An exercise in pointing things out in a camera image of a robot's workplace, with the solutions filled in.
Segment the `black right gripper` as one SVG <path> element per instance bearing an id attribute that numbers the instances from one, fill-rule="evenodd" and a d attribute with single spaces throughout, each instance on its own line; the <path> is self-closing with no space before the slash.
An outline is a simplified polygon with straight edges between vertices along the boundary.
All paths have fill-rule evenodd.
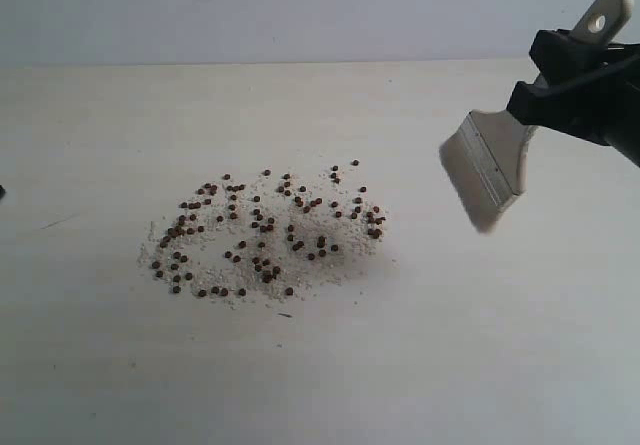
<path id="1" fill-rule="evenodd" d="M 540 30 L 529 57 L 547 88 L 518 82 L 506 110 L 523 125 L 610 145 L 639 166 L 639 45 L 587 44 Z"/>

